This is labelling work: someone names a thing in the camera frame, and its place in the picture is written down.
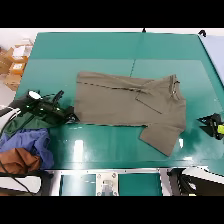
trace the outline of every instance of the cardboard box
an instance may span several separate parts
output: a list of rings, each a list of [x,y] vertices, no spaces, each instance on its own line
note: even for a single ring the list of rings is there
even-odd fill
[[[9,71],[14,75],[23,75],[26,63],[12,63]]]
[[[5,56],[5,50],[0,48],[0,74],[7,74],[12,62]]]
[[[13,56],[14,49],[11,47],[8,52],[5,54],[6,57],[13,63],[26,63],[28,62],[27,56],[14,57]]]
[[[12,91],[16,91],[20,85],[22,77],[20,75],[8,74],[4,80],[4,84]]]

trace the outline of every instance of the dark green cloth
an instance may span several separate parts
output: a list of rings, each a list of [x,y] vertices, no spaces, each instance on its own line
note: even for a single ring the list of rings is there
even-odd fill
[[[25,126],[23,124],[29,120],[33,115],[29,112],[25,113],[22,117],[17,117],[11,121],[4,129],[4,132],[11,137],[19,129],[40,129],[40,128],[52,128],[57,126],[57,124],[49,124],[43,121],[42,117],[35,116],[30,122]]]

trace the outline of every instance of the black clip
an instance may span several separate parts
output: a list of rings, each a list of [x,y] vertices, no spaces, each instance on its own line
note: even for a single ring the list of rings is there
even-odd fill
[[[221,140],[224,137],[223,134],[218,133],[218,126],[224,124],[221,121],[220,114],[213,114],[211,116],[202,117],[197,120],[206,125],[200,126],[200,128],[209,136],[214,137],[217,140]]]
[[[201,30],[198,34],[199,34],[199,35],[203,35],[204,37],[206,37],[206,32],[205,32],[205,30]]]

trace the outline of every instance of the table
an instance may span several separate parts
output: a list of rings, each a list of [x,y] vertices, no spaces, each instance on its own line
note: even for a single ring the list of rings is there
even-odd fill
[[[196,115],[222,112],[224,107],[222,83],[197,35],[39,33],[16,97],[28,89],[39,89],[43,95],[62,89],[65,94],[61,105],[74,105],[75,80],[80,70],[142,78],[175,72],[188,83],[185,87],[200,80],[203,86],[200,96],[194,89],[183,89],[194,106],[187,109],[189,131],[180,136],[185,146],[181,149],[177,141],[171,157],[139,140],[141,127],[69,124],[50,129],[53,169],[208,165],[212,172],[224,174],[223,142],[199,130],[196,121]],[[75,146],[77,140],[82,141],[81,149]]]

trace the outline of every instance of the brown cloth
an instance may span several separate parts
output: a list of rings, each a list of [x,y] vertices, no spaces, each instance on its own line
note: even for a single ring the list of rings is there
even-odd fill
[[[167,156],[186,128],[176,75],[153,80],[80,72],[75,113],[84,124],[147,126],[140,139]]]
[[[14,148],[0,153],[0,160],[5,169],[12,174],[26,174],[38,170],[41,165],[39,156],[33,156],[23,148]],[[0,196],[10,196],[10,194],[0,192]]]

